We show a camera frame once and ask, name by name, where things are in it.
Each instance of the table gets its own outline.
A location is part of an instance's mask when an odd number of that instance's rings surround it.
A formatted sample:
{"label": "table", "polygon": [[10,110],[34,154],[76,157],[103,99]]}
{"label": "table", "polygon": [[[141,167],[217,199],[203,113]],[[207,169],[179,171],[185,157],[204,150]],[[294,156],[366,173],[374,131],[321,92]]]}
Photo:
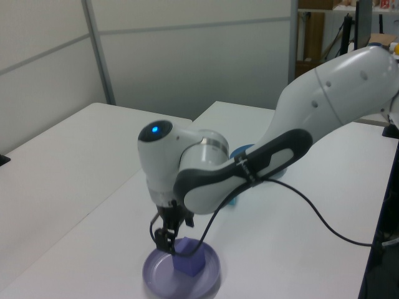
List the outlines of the table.
{"label": "table", "polygon": [[95,103],[10,152],[0,167],[0,290],[140,169],[137,135],[167,118]]}
{"label": "table", "polygon": [[[222,133],[231,150],[257,141],[272,110],[216,102],[190,126]],[[281,181],[307,195],[338,232],[371,242],[397,140],[351,123],[316,143]],[[156,298],[142,265],[154,244],[152,204],[140,170],[12,282],[0,298]],[[199,237],[209,216],[195,216]],[[332,235],[297,195],[273,183],[225,207],[206,242],[221,281],[210,298],[357,298],[369,249]]]}
{"label": "table", "polygon": [[[333,10],[331,9],[307,9],[307,8],[299,8],[299,12],[348,12],[350,14],[354,14],[356,11],[355,6],[345,6],[345,5],[338,5],[336,6]],[[385,8],[380,8],[379,6],[374,6],[373,7],[373,14],[384,14],[384,15],[397,15],[399,14],[399,11],[392,11],[389,9]]]}

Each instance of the white wall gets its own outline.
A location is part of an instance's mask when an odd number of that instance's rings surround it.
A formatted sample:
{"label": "white wall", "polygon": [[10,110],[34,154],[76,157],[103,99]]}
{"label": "white wall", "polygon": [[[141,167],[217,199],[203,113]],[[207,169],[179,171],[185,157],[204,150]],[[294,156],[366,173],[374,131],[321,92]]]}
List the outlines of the white wall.
{"label": "white wall", "polygon": [[275,108],[292,2],[92,0],[116,104],[192,120],[216,100]]}
{"label": "white wall", "polygon": [[105,103],[80,0],[0,1],[0,153]]}

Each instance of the purple dish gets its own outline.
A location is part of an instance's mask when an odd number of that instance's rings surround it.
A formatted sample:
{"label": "purple dish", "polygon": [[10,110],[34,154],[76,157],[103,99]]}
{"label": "purple dish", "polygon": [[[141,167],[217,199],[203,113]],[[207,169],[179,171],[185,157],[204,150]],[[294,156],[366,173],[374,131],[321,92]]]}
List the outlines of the purple dish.
{"label": "purple dish", "polygon": [[204,242],[203,247],[205,267],[194,277],[175,270],[172,256],[155,249],[143,265],[143,279],[147,287],[162,298],[201,298],[216,285],[220,275],[218,255],[207,243]]}

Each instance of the white table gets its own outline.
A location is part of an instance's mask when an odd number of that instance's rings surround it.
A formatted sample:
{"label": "white table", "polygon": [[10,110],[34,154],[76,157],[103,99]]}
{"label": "white table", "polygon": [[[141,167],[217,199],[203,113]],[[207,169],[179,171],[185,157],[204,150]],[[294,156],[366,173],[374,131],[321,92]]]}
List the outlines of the white table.
{"label": "white table", "polygon": [[140,169],[149,122],[191,120],[92,104],[7,154],[0,167],[0,290]]}
{"label": "white table", "polygon": [[[257,141],[272,114],[216,102],[191,127],[218,130],[233,150]],[[349,124],[281,178],[309,196],[334,229],[360,242],[373,239],[397,147],[382,130]],[[142,280],[155,212],[139,171],[0,298],[155,298]],[[199,237],[208,219],[195,216],[196,227],[183,226],[180,236]],[[303,199],[272,183],[224,208],[206,241],[221,260],[216,298],[357,298],[370,251],[332,235]]]}

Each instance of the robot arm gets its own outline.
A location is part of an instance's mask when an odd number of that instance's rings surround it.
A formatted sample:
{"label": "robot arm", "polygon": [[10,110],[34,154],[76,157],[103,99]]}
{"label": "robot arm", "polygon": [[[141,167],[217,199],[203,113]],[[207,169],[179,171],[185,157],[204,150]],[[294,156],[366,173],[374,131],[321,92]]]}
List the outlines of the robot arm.
{"label": "robot arm", "polygon": [[379,47],[367,47],[288,85],[265,135],[233,159],[228,159],[226,140],[215,132],[183,130],[163,121],[170,130],[152,140],[144,136],[156,135],[158,125],[148,125],[138,149],[151,198],[164,221],[155,236],[157,247],[170,252],[183,219],[192,225],[193,214],[214,212],[226,196],[286,168],[331,131],[378,112],[399,125],[398,91],[396,61]]}

